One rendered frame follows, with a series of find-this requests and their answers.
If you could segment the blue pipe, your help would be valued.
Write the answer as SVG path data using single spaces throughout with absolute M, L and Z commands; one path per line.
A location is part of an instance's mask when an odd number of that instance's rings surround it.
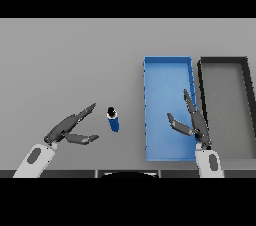
M 107 110 L 107 119 L 110 124 L 110 128 L 113 132 L 119 131 L 119 122 L 117 111 L 113 107 L 109 107 Z

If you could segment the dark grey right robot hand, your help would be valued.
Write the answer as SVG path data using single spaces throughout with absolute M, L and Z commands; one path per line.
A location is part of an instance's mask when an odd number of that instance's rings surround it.
M 176 120 L 171 113 L 167 114 L 170 126 L 172 129 L 186 135 L 194 135 L 196 140 L 201 143 L 201 147 L 204 150 L 210 150 L 212 148 L 212 142 L 210 139 L 208 127 L 202 113 L 195 109 L 192 99 L 187 90 L 184 90 L 184 100 L 187 105 L 188 112 L 191 116 L 191 124 L 189 127 L 178 120 Z

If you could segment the dark grey bin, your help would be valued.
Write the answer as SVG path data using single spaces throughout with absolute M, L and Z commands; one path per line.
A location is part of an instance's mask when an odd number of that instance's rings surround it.
M 248 58 L 201 57 L 202 110 L 222 160 L 256 159 L 256 99 Z

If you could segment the blue bin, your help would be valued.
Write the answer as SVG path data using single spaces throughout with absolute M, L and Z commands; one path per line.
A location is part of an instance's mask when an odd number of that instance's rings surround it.
M 196 93 L 190 56 L 145 56 L 144 123 L 146 160 L 149 162 L 193 162 L 196 139 L 171 128 L 167 114 L 188 125 L 191 116 L 184 101 L 187 90 L 194 106 Z

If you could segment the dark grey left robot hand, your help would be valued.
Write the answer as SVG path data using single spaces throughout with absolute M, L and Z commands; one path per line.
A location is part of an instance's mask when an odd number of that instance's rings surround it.
M 89 114 L 92 113 L 93 109 L 96 107 L 96 104 L 93 103 L 89 107 L 85 108 L 78 114 L 73 114 L 66 117 L 60 123 L 58 123 L 45 137 L 44 141 L 52 146 L 54 142 L 60 142 L 63 139 L 66 139 L 69 143 L 87 145 L 94 140 L 99 138 L 98 135 L 78 135 L 71 134 L 71 131 Z

